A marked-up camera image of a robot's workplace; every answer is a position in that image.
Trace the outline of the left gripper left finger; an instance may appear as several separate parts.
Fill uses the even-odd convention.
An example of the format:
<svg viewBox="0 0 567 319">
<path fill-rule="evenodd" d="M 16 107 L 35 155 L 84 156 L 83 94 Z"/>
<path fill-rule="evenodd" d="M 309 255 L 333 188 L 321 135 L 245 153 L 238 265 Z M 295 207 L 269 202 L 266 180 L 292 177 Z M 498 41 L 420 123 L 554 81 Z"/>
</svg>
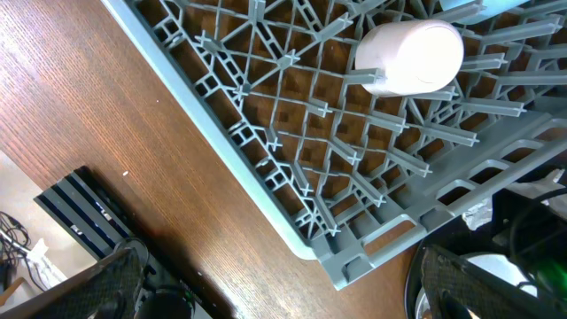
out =
<svg viewBox="0 0 567 319">
<path fill-rule="evenodd" d="M 143 280 L 143 266 L 136 251 L 122 249 L 1 316 L 132 318 Z"/>
</svg>

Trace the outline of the light blue plastic cup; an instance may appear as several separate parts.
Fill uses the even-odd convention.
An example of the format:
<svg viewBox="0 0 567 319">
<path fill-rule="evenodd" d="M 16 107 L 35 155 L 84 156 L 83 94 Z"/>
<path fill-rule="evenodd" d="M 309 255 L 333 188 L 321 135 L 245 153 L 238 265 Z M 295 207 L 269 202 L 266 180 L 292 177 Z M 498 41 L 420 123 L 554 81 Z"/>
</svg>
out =
<svg viewBox="0 0 567 319">
<path fill-rule="evenodd" d="M 496 15 L 506 12 L 521 4 L 527 3 L 529 0 L 482 0 L 482 9 L 474 16 L 462 18 L 458 23 L 462 25 L 475 25 L 484 20 L 490 19 Z M 440 0 L 440 6 L 443 11 L 454 9 L 458 6 L 470 3 L 471 0 Z"/>
</svg>

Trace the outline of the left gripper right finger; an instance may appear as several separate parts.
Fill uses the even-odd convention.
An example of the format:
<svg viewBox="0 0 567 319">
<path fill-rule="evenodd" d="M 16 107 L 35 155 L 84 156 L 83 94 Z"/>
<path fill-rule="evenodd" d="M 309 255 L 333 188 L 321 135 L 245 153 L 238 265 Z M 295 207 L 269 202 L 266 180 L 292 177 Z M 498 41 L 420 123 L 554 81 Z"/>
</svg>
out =
<svg viewBox="0 0 567 319">
<path fill-rule="evenodd" d="M 566 319 L 566 314 L 457 256 L 424 249 L 422 286 L 433 319 Z"/>
</svg>

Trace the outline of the pink plastic cup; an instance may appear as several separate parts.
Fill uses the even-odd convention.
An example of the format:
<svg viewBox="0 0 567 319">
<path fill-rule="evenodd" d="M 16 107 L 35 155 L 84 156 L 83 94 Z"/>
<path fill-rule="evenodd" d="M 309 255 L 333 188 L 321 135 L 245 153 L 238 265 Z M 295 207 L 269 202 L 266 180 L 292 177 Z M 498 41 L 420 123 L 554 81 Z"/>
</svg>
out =
<svg viewBox="0 0 567 319">
<path fill-rule="evenodd" d="M 381 79 L 362 85 L 373 95 L 411 96 L 446 87 L 463 58 L 462 37 L 451 24 L 438 19 L 400 21 L 381 24 L 363 36 L 354 68 L 380 71 Z"/>
</svg>

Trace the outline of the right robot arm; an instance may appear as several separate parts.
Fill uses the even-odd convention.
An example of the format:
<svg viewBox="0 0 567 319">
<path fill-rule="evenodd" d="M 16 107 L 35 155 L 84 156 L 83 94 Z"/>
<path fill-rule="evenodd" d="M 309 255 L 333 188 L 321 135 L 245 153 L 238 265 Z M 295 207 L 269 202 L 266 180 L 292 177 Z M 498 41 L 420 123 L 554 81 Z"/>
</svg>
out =
<svg viewBox="0 0 567 319">
<path fill-rule="evenodd" d="M 518 272 L 515 287 L 566 312 L 566 169 L 545 166 L 492 196 L 493 241 Z"/>
</svg>

